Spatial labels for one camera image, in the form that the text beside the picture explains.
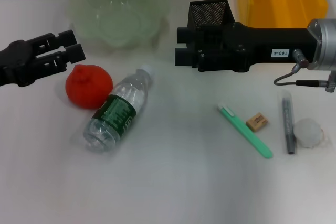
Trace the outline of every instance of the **green bottle label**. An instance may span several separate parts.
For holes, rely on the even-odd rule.
[[[131,125],[136,111],[125,99],[111,94],[103,106],[96,111],[92,118],[104,121],[122,136]]]

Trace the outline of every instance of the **black clamp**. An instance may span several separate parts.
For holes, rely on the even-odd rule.
[[[40,56],[63,46],[65,51]],[[72,30],[49,33],[31,40],[18,40],[0,51],[0,86],[16,83],[24,87],[35,80],[67,70],[68,62],[85,60],[80,44],[77,44]]]

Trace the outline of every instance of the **bottle cap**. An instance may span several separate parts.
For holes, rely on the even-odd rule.
[[[154,78],[154,69],[147,65],[147,64],[143,64],[140,69],[142,69],[143,71],[147,72],[149,74],[149,76],[151,77],[151,79],[153,80]]]

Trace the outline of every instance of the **white round object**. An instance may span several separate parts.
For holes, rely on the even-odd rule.
[[[154,78],[154,69],[151,66],[149,66],[147,64],[143,64],[140,67],[140,69],[142,69],[143,71],[147,72],[150,75],[151,79],[153,80],[153,78]]]
[[[323,140],[321,126],[311,118],[297,122],[294,125],[294,135],[304,148],[314,148]]]

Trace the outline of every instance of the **red stress ball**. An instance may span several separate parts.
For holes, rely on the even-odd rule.
[[[84,109],[98,109],[113,89],[110,75],[95,65],[75,65],[67,78],[65,89],[68,98]]]

